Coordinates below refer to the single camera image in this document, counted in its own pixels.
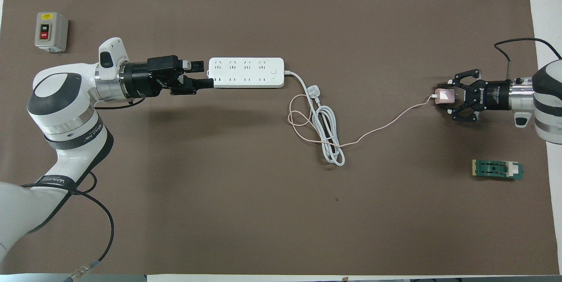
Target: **power strip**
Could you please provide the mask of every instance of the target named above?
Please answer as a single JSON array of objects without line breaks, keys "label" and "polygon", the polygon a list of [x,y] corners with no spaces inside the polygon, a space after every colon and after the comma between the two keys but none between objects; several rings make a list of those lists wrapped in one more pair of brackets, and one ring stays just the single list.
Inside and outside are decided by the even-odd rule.
[{"label": "power strip", "polygon": [[281,88],[284,72],[282,58],[211,58],[207,76],[215,88]]}]

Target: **coiled white cable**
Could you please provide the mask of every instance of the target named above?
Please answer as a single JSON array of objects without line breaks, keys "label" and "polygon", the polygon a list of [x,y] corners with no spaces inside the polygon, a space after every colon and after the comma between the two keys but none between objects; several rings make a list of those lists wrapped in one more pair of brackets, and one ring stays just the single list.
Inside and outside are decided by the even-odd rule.
[{"label": "coiled white cable", "polygon": [[[353,144],[357,144],[359,141],[361,141],[361,139],[363,139],[368,134],[374,133],[378,130],[382,130],[383,128],[386,128],[386,127],[390,126],[392,123],[394,123],[396,120],[398,120],[398,118],[400,118],[400,116],[404,115],[406,112],[408,112],[412,108],[417,108],[418,106],[428,104],[429,100],[432,98],[432,96],[429,96],[424,103],[415,104],[413,106],[410,106],[409,108],[404,110],[402,113],[400,113],[400,115],[396,116],[396,118],[394,118],[394,120],[392,120],[388,124],[363,134],[363,136],[361,136],[356,141],[340,145],[339,140],[338,140],[338,135],[337,135],[337,127],[336,127],[336,122],[335,122],[334,111],[331,108],[329,108],[329,106],[325,106],[325,105],[322,105],[320,103],[320,99],[318,98],[318,96],[320,96],[320,90],[319,90],[318,86],[310,86],[310,87],[307,88],[303,79],[298,74],[296,74],[294,72],[285,71],[285,75],[294,76],[295,78],[297,78],[297,80],[299,80],[299,82],[301,83],[301,85],[303,86],[303,89],[305,91],[305,94],[298,94],[295,97],[293,97],[293,99],[291,99],[291,102],[289,102],[289,115],[287,115],[287,121],[293,126],[293,130],[295,130],[295,133],[297,133],[297,135],[301,139],[306,140],[308,142],[315,142],[315,143],[322,144],[322,152],[324,154],[324,158],[326,159],[326,161],[329,162],[329,163],[334,163],[337,166],[343,166],[343,164],[345,164],[345,162],[346,162],[346,158],[345,158],[345,155],[343,154],[343,150],[342,150],[343,147],[350,146],[350,145],[353,145]],[[292,107],[293,101],[300,96],[306,97],[306,99],[309,103],[310,112],[309,112],[308,116],[306,116],[305,114],[303,114],[302,112],[300,112],[298,110],[293,110],[293,107]],[[303,118],[306,119],[306,121],[303,122],[302,124],[296,124],[293,120],[293,114],[294,113],[301,115]],[[313,128],[317,132],[320,140],[310,140],[310,139],[305,138],[304,136],[302,136],[299,133],[299,131],[297,130],[297,127],[305,126],[307,124],[311,124],[313,126]]]}]

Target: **green terminal block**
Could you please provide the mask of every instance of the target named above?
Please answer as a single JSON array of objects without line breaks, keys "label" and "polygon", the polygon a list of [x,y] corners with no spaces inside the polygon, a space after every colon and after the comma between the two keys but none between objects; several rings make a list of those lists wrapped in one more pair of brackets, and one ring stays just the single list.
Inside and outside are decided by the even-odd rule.
[{"label": "green terminal block", "polygon": [[472,160],[472,176],[521,180],[523,165],[516,161]]}]

